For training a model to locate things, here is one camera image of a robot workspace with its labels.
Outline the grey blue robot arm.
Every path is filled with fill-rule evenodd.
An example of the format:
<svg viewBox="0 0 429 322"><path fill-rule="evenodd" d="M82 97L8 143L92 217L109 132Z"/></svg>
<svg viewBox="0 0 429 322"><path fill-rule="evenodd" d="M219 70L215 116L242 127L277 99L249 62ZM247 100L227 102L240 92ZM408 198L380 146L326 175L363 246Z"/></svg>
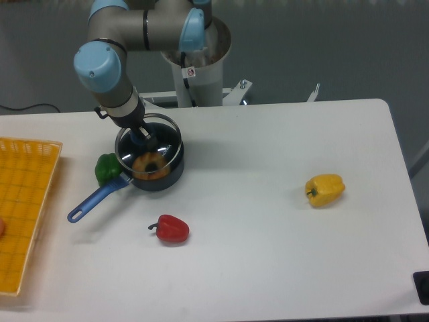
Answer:
<svg viewBox="0 0 429 322"><path fill-rule="evenodd" d="M88 37L74 56L82 85L98 101L99 117L129 128L153 148L154 131L144 121L145 107L127 76L130 51L200 51L211 19L211 1L95 1Z"/></svg>

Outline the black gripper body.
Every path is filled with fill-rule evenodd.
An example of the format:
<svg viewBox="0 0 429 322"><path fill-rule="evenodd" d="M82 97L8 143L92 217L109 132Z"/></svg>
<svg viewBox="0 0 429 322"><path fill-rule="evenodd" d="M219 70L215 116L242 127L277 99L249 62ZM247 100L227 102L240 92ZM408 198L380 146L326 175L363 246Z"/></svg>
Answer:
<svg viewBox="0 0 429 322"><path fill-rule="evenodd" d="M109 117L120 128L138 129L144 124L145 107L140 100L116 108L100 105L95 107L94 111L100 119Z"/></svg>

